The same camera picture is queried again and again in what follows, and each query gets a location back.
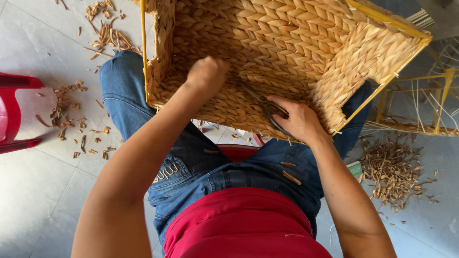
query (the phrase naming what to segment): blue jeans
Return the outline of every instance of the blue jeans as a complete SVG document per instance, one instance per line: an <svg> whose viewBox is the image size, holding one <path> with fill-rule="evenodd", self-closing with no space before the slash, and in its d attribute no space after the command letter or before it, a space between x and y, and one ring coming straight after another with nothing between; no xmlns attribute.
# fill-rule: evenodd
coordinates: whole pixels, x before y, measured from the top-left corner
<svg viewBox="0 0 459 258"><path fill-rule="evenodd" d="M142 69L142 57L124 50L117 52L100 70L103 101L125 140L156 113L145 103ZM342 107L344 114L349 117L371 92L370 83L366 82ZM370 107L368 104L343 128L341 135L333 138L341 158L355 145ZM221 151L211 154L204 149L219 150L195 125L188 123L148 190L148 200L156 207L154 225L161 245L168 225L180 212L205 195L231 187L267 189L290 198L306 214L315 238L315 217L324 192L316 160L308 146L296 143L290 146L288 141L272 139L242 162L232 162ZM287 179L282 175L283 170L302 184Z"/></svg>

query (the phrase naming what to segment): braided fiber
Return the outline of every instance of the braided fiber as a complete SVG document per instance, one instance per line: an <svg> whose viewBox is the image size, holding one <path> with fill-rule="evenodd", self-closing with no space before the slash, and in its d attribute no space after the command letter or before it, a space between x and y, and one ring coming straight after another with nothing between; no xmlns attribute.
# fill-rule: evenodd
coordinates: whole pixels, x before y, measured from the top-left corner
<svg viewBox="0 0 459 258"><path fill-rule="evenodd" d="M420 41L345 0L155 0L147 9L156 32L147 65L151 107L166 104L195 61L218 57L230 63L230 75L195 118L280 139L287 136L273 128L242 84L309 105L332 133L346 121L342 105L364 81L384 82Z"/></svg>

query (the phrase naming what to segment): scissors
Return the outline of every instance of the scissors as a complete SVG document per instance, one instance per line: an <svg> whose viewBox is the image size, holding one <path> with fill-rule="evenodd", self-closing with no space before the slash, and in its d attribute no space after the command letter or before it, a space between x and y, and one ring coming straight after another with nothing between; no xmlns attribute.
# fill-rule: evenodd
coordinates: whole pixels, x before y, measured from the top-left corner
<svg viewBox="0 0 459 258"><path fill-rule="evenodd" d="M242 87L254 98L258 99L263 103L264 111L266 112L269 121L282 133L291 136L291 134L285 131L280 125L276 123L271 117L271 114L277 114L279 111L286 115L286 118L289 117L289 113L283 107L279 106L277 103L269 101L265 96L259 95L254 88L249 85L241 84Z"/></svg>

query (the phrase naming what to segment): right hand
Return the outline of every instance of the right hand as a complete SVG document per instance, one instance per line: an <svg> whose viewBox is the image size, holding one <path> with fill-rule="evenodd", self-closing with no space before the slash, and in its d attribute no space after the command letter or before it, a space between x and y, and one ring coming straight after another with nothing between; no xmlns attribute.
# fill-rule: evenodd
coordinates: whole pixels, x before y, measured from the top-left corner
<svg viewBox="0 0 459 258"><path fill-rule="evenodd" d="M205 97L205 102L213 98L223 87L226 73L230 68L227 62L207 56L193 64L185 82L193 90Z"/></svg>
<svg viewBox="0 0 459 258"><path fill-rule="evenodd" d="M327 137L330 138L320 124L317 114L307 105L274 95L267 96L267 99L287 110L289 113L288 119L284 119L277 114L272 114L271 117L285 131L298 140L309 146L314 146L324 137L325 139Z"/></svg>

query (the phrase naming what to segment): red plastic stool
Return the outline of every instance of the red plastic stool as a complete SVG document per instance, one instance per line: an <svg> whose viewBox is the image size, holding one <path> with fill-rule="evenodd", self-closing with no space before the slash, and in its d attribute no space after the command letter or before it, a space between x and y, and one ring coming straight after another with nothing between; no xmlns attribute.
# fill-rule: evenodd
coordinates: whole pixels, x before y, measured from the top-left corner
<svg viewBox="0 0 459 258"><path fill-rule="evenodd" d="M260 147L264 145L261 137L256 133L253 133L253 138ZM234 162L243 161L252 154L255 154L260 149L260 147L239 144L217 144L217 147L223 152L225 156Z"/></svg>
<svg viewBox="0 0 459 258"><path fill-rule="evenodd" d="M40 89L43 84L34 77L0 73L0 154L35 147L41 138L14 140L21 125L17 89Z"/></svg>

